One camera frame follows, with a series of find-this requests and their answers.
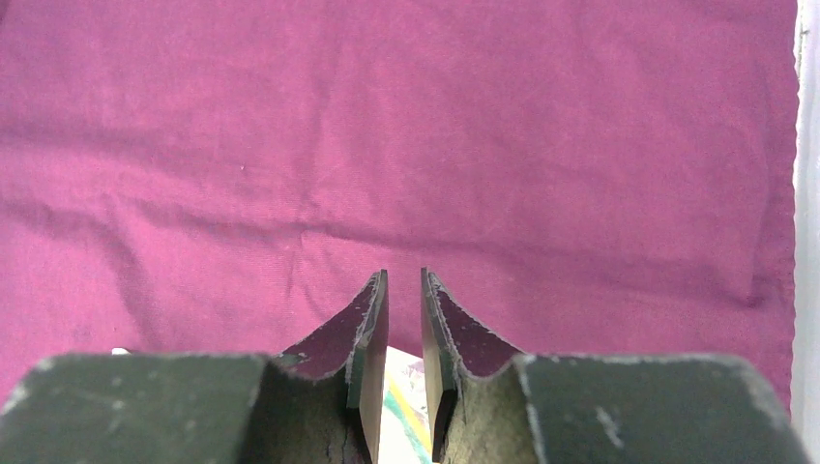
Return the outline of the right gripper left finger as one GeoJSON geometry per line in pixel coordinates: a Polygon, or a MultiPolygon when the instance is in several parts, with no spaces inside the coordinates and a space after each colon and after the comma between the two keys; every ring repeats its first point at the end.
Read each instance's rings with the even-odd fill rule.
{"type": "Polygon", "coordinates": [[[388,276],[271,354],[66,354],[1,411],[5,463],[374,463],[388,276]]]}

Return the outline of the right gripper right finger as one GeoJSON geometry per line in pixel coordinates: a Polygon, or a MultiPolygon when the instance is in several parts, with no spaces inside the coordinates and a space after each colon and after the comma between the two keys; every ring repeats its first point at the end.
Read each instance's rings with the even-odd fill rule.
{"type": "Polygon", "coordinates": [[[717,354],[536,355],[421,272],[437,463],[806,463],[771,385],[717,354]]]}

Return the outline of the purple cloth wrap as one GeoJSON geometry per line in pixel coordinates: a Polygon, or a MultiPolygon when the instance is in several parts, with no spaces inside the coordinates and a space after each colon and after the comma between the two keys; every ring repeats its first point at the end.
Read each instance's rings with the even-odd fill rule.
{"type": "Polygon", "coordinates": [[[790,395],[792,1],[5,1],[1,390],[278,352],[420,270],[539,353],[732,353],[790,395]]]}

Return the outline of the white sterile packet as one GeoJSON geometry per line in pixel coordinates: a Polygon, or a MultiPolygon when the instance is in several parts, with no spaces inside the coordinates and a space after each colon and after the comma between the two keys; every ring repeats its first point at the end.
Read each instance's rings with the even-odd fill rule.
{"type": "Polygon", "coordinates": [[[421,358],[387,349],[379,464],[431,464],[432,444],[421,358]]]}

